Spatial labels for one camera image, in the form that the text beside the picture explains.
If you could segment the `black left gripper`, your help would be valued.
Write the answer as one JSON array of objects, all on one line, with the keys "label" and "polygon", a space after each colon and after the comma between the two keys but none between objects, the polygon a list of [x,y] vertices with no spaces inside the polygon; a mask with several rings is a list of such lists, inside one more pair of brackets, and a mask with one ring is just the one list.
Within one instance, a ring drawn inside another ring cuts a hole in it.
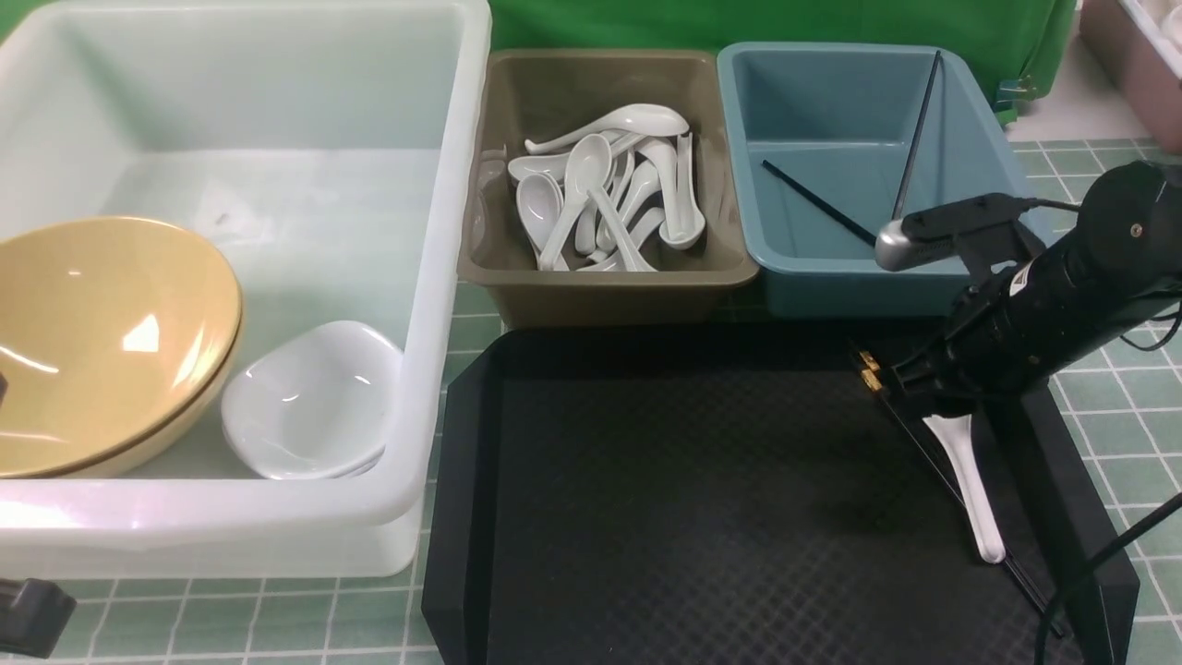
[{"label": "black left gripper", "polygon": [[47,659],[67,627],[76,599],[41,578],[1,580],[1,652]]}]

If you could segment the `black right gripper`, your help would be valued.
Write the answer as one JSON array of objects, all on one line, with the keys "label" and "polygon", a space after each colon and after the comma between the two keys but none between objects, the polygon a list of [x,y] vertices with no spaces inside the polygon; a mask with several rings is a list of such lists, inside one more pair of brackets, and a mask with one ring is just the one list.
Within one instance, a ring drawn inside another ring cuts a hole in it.
[{"label": "black right gripper", "polygon": [[1052,283],[1007,269],[967,287],[935,335],[883,369],[883,384],[909,413],[957,417],[979,403],[1018,399],[1040,387],[1063,348],[1063,299]]}]

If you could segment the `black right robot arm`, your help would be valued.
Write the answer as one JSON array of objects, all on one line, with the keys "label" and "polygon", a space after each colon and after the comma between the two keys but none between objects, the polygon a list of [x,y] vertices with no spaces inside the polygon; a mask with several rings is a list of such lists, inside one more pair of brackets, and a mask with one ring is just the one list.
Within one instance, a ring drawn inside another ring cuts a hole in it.
[{"label": "black right robot arm", "polygon": [[1046,198],[975,195],[886,224],[883,270],[959,257],[970,286],[910,356],[882,361],[884,395],[907,413],[961,417],[1052,374],[1178,304],[1178,165],[1139,159],[1102,172],[1071,232],[1044,245],[1022,214]]}]

